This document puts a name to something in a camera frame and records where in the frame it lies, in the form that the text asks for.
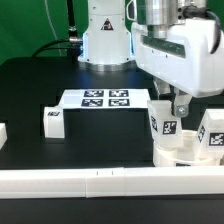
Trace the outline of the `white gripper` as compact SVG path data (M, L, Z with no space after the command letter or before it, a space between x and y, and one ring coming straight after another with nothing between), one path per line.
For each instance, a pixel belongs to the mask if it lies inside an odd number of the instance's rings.
M131 31L137 66L157 77L153 79L157 98L171 100L170 85L183 91L175 93L174 116L189 114L192 96L219 95L224 90L224 33L218 49L211 53L214 20L186 19L184 24L171 26L166 39L154 38L146 26L136 22Z

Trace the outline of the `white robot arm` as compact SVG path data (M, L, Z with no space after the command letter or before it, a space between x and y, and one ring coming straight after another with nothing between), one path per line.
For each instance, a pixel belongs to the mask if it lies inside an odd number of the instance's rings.
M224 31L207 0L88 0L81 65L116 70L134 62L173 92L173 113L224 91Z

